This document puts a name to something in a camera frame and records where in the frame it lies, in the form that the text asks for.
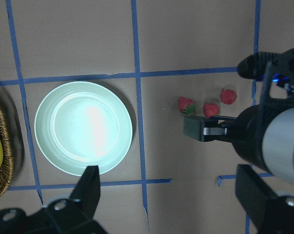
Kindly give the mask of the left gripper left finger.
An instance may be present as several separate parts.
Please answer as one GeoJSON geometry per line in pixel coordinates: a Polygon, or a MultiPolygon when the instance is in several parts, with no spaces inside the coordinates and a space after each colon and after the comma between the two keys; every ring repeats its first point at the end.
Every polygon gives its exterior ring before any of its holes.
{"type": "Polygon", "coordinates": [[[69,199],[88,218],[93,219],[100,200],[100,176],[98,166],[88,166],[77,182],[69,199]]]}

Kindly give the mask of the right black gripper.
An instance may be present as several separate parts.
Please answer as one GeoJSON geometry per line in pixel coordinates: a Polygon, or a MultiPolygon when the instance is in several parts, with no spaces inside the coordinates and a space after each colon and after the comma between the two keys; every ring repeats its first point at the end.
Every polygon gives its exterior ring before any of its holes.
{"type": "Polygon", "coordinates": [[[259,106],[254,105],[238,117],[184,117],[183,134],[201,142],[229,142],[243,160],[259,168],[266,168],[256,140],[258,111],[259,106]]]}

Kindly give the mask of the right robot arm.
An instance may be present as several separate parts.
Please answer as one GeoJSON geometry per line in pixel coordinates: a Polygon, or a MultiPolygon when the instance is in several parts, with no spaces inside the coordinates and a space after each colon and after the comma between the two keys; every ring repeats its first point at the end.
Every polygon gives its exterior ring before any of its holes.
{"type": "Polygon", "coordinates": [[[267,124],[259,116],[258,105],[238,117],[189,116],[184,118],[183,134],[201,142],[229,142],[243,160],[294,185],[294,108],[267,124]]]}

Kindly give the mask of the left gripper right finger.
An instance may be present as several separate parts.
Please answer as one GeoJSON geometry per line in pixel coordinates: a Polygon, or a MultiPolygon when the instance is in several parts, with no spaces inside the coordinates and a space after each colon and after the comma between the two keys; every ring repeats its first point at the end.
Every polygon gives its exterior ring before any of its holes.
{"type": "Polygon", "coordinates": [[[237,166],[235,194],[259,234],[281,233],[280,199],[247,164],[237,166]]]}

